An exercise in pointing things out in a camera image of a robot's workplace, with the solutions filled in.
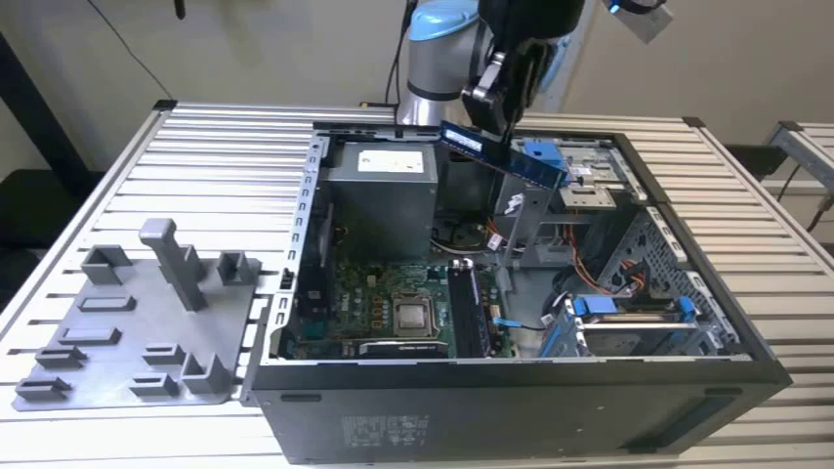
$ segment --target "black cable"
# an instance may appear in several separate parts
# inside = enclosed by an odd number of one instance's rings
[[[122,37],[122,34],[119,34],[119,31],[116,30],[116,26],[114,26],[114,23],[110,22],[110,20],[107,19],[107,17],[104,16],[104,13],[102,12],[102,10],[99,9],[99,7],[95,5],[95,3],[92,3],[92,0],[87,0],[87,3],[90,4],[90,6],[92,7],[92,9],[95,10],[95,12],[99,14],[99,16],[102,17],[102,19],[104,20],[104,22],[107,23],[107,25],[110,26],[110,29],[114,31],[114,34],[116,34],[116,37],[119,38],[119,40],[122,41],[122,45],[126,46],[126,50],[128,51],[128,54],[131,54],[131,57],[134,58],[134,60],[136,61],[136,63],[139,64],[139,66],[144,69],[144,71],[147,72],[147,74],[151,76],[151,78],[154,79],[154,81],[156,82],[156,84],[159,85],[159,88],[162,88],[162,91],[166,93],[166,96],[168,97],[170,100],[174,100],[174,96],[171,95],[171,92],[168,91],[168,88],[166,88],[166,85],[162,84],[162,81],[159,81],[159,78],[156,78],[156,75],[154,74],[154,72],[150,70],[150,68],[144,65],[144,63],[142,62],[142,60],[139,59],[139,57],[136,57],[136,54],[134,53],[134,51],[131,50],[131,46],[128,45],[128,42],[126,41],[126,38]]]
[[[614,0],[613,5],[618,5],[623,10],[634,15],[647,15],[666,4],[666,0],[657,0],[654,5],[643,5],[635,0]]]
[[[633,282],[633,283],[625,282],[623,286],[621,286],[617,290],[614,290],[614,293],[615,294],[619,293],[621,291],[623,291],[626,289],[627,286],[637,285],[637,284],[638,284],[637,282]]]
[[[561,270],[557,271],[557,274],[553,276],[550,281],[550,286],[553,287],[554,292],[561,292],[565,290],[562,288],[562,284],[567,281],[567,279],[577,273],[574,270],[574,266],[569,265]]]
[[[797,173],[800,172],[800,163],[797,163],[797,167],[794,168],[794,171],[792,171],[792,175],[788,177],[788,180],[785,181],[785,186],[782,186],[782,190],[780,191],[780,195],[777,196],[777,202],[782,200],[782,195],[785,195],[785,191],[788,190],[788,187],[792,184],[792,181],[794,181],[794,176],[797,176]]]
[[[651,268],[649,267],[649,263],[642,260],[639,261],[639,263],[642,264],[642,271],[643,271],[643,275],[642,275],[642,281],[643,281],[643,285],[645,285],[645,291],[650,291],[651,290],[651,282],[654,281],[651,279]]]
[[[519,325],[519,329],[542,331],[542,330],[547,330],[547,327],[533,327],[533,326],[522,324]]]
[[[562,293],[558,293],[557,291],[550,292],[545,298],[545,303],[542,303],[542,317],[547,316],[553,310],[559,309],[559,303],[565,300],[567,295],[567,291],[563,291]]]
[[[406,39],[406,32],[409,31],[409,27],[413,23],[413,13],[415,12],[415,8],[418,7],[417,0],[407,0],[406,2],[406,10],[403,11],[403,20],[401,22],[401,38],[397,44],[397,52],[394,53],[394,60],[391,61],[391,69],[389,70],[389,81],[386,82],[386,105],[389,104],[389,97],[391,93],[391,80],[395,78],[397,74],[397,104],[399,105],[402,102],[401,98],[401,53],[403,51],[403,40]]]
[[[813,229],[817,228],[817,224],[820,223],[820,219],[822,218],[822,214],[825,212],[822,210],[817,210],[816,215],[813,216],[813,219],[810,220],[810,225],[808,225],[806,231],[810,233],[813,232]]]

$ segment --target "metal table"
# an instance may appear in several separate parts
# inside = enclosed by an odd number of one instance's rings
[[[834,124],[782,121],[769,145],[782,148],[822,186],[834,191]]]
[[[386,122],[389,109],[179,104],[156,110],[0,316],[0,462],[72,468],[287,466],[256,408],[223,405],[16,412],[15,383],[80,290],[95,243],[148,257],[136,229],[172,217],[202,252],[246,249],[276,288],[282,239],[315,120]],[[703,128],[678,118],[530,114],[529,129],[629,135],[796,385],[677,459],[525,460],[421,467],[804,469],[834,465],[834,260]],[[255,300],[251,318],[266,297]],[[242,350],[244,376],[254,326]],[[410,464],[391,465],[406,467]]]

